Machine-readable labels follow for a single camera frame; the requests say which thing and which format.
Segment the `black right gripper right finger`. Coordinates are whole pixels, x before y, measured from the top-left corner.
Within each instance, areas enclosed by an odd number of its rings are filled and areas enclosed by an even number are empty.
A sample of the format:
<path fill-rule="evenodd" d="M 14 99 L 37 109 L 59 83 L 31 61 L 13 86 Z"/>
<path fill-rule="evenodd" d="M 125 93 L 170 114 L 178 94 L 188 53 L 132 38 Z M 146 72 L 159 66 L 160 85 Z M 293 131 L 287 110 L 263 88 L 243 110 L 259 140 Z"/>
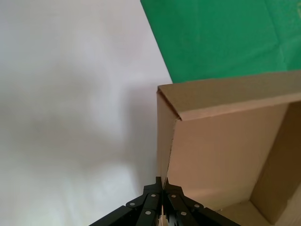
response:
<path fill-rule="evenodd" d="M 164 215 L 170 226 L 234 226 L 236 223 L 184 195 L 180 186 L 164 186 Z"/>

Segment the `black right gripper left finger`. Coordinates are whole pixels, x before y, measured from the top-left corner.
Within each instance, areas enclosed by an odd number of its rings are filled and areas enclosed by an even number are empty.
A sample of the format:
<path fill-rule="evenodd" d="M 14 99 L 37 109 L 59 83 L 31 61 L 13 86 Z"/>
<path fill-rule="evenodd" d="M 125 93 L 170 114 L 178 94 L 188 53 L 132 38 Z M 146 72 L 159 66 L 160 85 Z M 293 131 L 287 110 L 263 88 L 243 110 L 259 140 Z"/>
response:
<path fill-rule="evenodd" d="M 146 185 L 143 194 L 92 223 L 91 226 L 157 226 L 162 212 L 162 181 Z"/>

